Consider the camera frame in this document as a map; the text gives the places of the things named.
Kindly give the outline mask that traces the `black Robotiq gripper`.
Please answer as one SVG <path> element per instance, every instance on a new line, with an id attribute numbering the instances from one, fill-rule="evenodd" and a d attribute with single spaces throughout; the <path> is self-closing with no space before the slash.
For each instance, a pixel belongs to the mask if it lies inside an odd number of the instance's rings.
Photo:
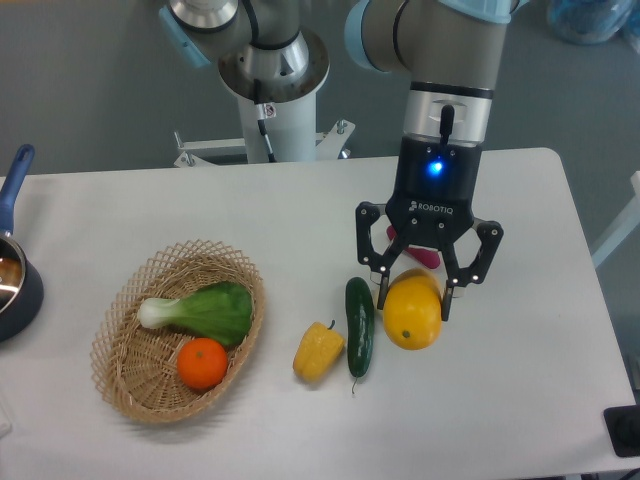
<path id="1" fill-rule="evenodd" d="M 386 205 L 363 201 L 355 210 L 357 258 L 369 267 L 372 276 L 379 277 L 378 307 L 385 304 L 391 268 L 409 244 L 441 253 L 447 274 L 441 304 L 443 321 L 449 320 L 457 289 L 484 282 L 504 229 L 497 221 L 474 219 L 472 213 L 481 155 L 481 146 L 402 139 L 391 198 Z M 371 227 L 385 215 L 396 236 L 383 253 L 378 253 Z M 473 261 L 460 267 L 455 241 L 471 226 L 480 246 Z"/>

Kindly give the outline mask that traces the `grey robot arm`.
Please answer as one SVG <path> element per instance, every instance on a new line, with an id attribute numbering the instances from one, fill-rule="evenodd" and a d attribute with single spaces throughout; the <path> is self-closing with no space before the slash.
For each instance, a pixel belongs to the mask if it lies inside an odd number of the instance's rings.
<path id="1" fill-rule="evenodd" d="M 357 255 L 386 298 L 397 257 L 441 254 L 443 313 L 483 282 L 503 236 L 472 199 L 512 1 L 361 1 L 344 28 L 353 61 L 411 77 L 394 190 L 356 211 Z M 322 40 L 296 1 L 167 1 L 160 20 L 176 49 L 214 64 L 236 97 L 253 163 L 318 157 L 315 95 L 329 72 Z"/>

